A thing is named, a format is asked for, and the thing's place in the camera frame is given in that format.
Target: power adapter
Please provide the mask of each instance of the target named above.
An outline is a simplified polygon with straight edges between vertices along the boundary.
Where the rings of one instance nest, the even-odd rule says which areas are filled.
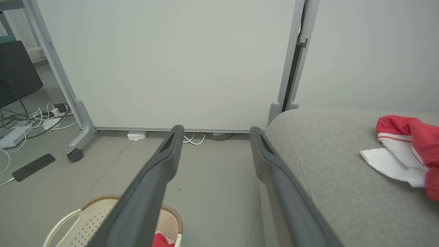
[[[64,104],[61,104],[61,103],[55,104],[54,107],[58,108],[61,113],[67,112],[67,108],[65,107]]]
[[[25,135],[29,135],[32,131],[33,128],[31,125],[15,128],[13,131],[11,131],[3,139],[0,140],[0,149],[15,147],[25,138]]]

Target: laundry basket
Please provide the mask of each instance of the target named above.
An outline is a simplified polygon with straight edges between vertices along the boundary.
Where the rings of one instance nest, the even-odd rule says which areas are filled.
[[[93,237],[101,223],[105,220],[112,208],[118,202],[120,196],[100,196],[86,203],[78,210],[64,216],[50,231],[44,241],[43,247],[49,247],[56,232],[72,217],[78,216],[77,220],[67,233],[62,237],[56,247],[85,247]],[[175,243],[175,247],[181,247],[183,224],[178,213],[166,205],[162,205],[158,217],[156,232],[160,232],[169,243]]]

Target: caster wheel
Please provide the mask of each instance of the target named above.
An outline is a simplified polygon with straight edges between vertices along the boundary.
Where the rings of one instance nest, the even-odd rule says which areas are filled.
[[[74,149],[71,153],[67,155],[69,161],[76,162],[82,159],[83,151],[80,149]]]

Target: whiteboard frame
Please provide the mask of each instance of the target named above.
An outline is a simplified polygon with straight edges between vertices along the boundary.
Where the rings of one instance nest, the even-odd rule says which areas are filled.
[[[63,154],[70,153],[74,148],[76,148],[81,142],[83,142],[88,136],[95,130],[113,130],[113,131],[170,131],[171,128],[123,128],[123,127],[95,127],[91,122],[90,116],[83,107],[82,102],[75,96],[75,92],[67,78],[65,70],[61,64],[60,58],[56,52],[55,45],[50,37],[46,24],[44,23],[43,16],[38,7],[36,0],[22,0],[24,6],[29,14],[31,23],[35,29],[35,32],[40,39],[41,45],[44,52],[46,53],[47,59],[50,66],[55,74],[55,77],[61,87],[61,90],[68,101],[69,106],[72,108],[76,120],[80,127],[87,126],[83,129],[81,133],[75,140],[70,143],[69,147],[63,151]],[[303,7],[305,0],[296,0],[295,7],[293,10],[293,18],[291,22],[291,30],[288,41],[287,53],[285,56],[284,70],[282,74],[281,84],[279,88],[279,94],[277,98],[277,103],[280,106],[283,105],[285,100],[286,89],[288,86],[288,79],[291,73],[291,66],[294,57],[294,50],[297,43],[297,37],[299,34],[300,20],[302,18]],[[281,109],[279,109],[275,115],[280,114]],[[217,132],[217,133],[249,133],[250,130],[210,130],[210,129],[187,129],[188,132]]]
[[[308,53],[309,44],[311,42],[311,36],[314,29],[314,23],[316,22],[319,5],[320,0],[306,0],[304,13],[305,19],[302,23],[302,30],[300,33],[299,42],[307,45],[300,48],[301,51],[299,53],[299,61],[295,68],[295,74],[293,75],[294,77],[292,81],[290,95],[288,95],[286,110],[297,109],[299,107],[294,99],[296,98],[300,77],[302,76],[303,66],[305,65],[306,54]]]

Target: cable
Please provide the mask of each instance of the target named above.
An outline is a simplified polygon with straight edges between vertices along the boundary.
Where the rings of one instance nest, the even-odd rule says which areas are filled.
[[[214,140],[214,141],[225,141],[225,140],[229,139],[230,137],[232,137],[234,134],[230,133],[230,135],[227,136],[227,137],[224,138],[224,139],[215,139],[215,138],[209,136],[207,133],[206,133],[206,135],[207,135],[207,137],[209,137],[210,139],[212,139],[212,140]]]
[[[52,109],[55,109],[55,106],[54,106],[53,104],[51,104],[51,103],[48,103],[48,104],[47,104],[47,106],[46,106],[47,112],[49,112],[49,105],[51,105],[51,106],[52,106]]]
[[[8,169],[9,165],[11,164],[11,157],[9,156],[9,153],[4,151],[3,149],[1,149],[1,150],[7,155],[7,158],[9,159],[9,161],[7,163],[6,169],[4,169],[4,171],[2,171],[2,173],[0,173],[0,175],[2,175]]]
[[[55,128],[55,129],[52,129],[52,130],[53,130],[53,131],[64,130],[64,129],[67,129],[68,127],[71,127],[71,126],[75,125],[76,123],[77,123],[77,122],[74,122],[74,123],[69,124],[69,125],[67,125],[67,126],[65,126],[65,127]]]
[[[54,118],[60,118],[60,117],[63,117],[63,116],[64,116],[64,115],[61,115],[61,116],[53,116],[53,117],[50,117],[49,120],[54,119]],[[47,118],[39,118],[39,117],[37,117],[37,116],[35,116],[35,117],[33,117],[33,118],[35,118],[35,119],[37,119],[37,120],[43,120],[43,121],[46,121],[46,120],[47,120]]]
[[[0,113],[1,113],[1,126],[4,126],[4,122],[3,122],[3,111],[0,109]]]
[[[194,139],[194,136],[195,136],[195,132],[194,132],[194,134],[192,135],[192,137],[191,137],[190,140],[183,141],[183,143],[189,143],[190,141],[192,141],[192,140]]]
[[[40,118],[40,123],[37,124],[37,126],[38,126],[38,125],[42,126],[42,123],[43,123],[43,113],[41,112],[41,109],[40,109],[39,107],[38,107],[38,110],[40,111],[40,117],[41,117],[41,118]]]
[[[62,118],[61,118],[61,119],[60,119],[60,120],[59,120],[54,126],[48,128],[48,129],[46,129],[45,131],[43,131],[43,132],[41,132],[41,133],[39,133],[39,134],[36,134],[36,135],[34,135],[34,136],[31,136],[31,137],[28,137],[28,139],[30,139],[30,138],[34,138],[34,137],[37,137],[37,136],[40,136],[40,135],[42,135],[42,134],[48,132],[49,130],[53,129],[58,123],[60,123],[65,117],[67,117],[67,113],[68,113],[69,111],[70,111],[70,108],[67,110],[67,112],[65,112],[64,116],[62,116]]]
[[[12,118],[9,122],[7,122],[5,125],[3,125],[2,127],[4,127],[5,129],[10,129],[10,127],[6,127],[8,124],[10,124],[12,121],[14,121],[15,119]]]
[[[204,142],[204,139],[206,138],[206,133],[204,133],[204,135],[203,135],[203,139],[202,139],[201,142],[199,142],[199,143],[195,143],[195,142],[193,142],[192,140],[190,140],[189,138],[187,138],[186,135],[184,135],[184,138],[186,138],[186,140],[187,140],[188,142],[192,143],[193,145],[200,145],[201,143]]]
[[[9,179],[8,181],[6,181],[6,182],[4,182],[3,184],[1,184],[0,187],[3,186],[3,185],[5,185],[5,184],[7,184],[7,183],[9,183],[9,182],[11,182],[11,181],[14,181],[14,180],[15,180],[15,178],[11,178],[11,179]]]
[[[18,114],[18,113],[16,113],[16,112],[13,112],[13,111],[11,111],[11,110],[7,110],[7,109],[1,109],[2,111],[7,111],[7,112],[10,112],[10,113],[13,113],[13,114],[15,114],[15,115],[20,115],[20,114]]]

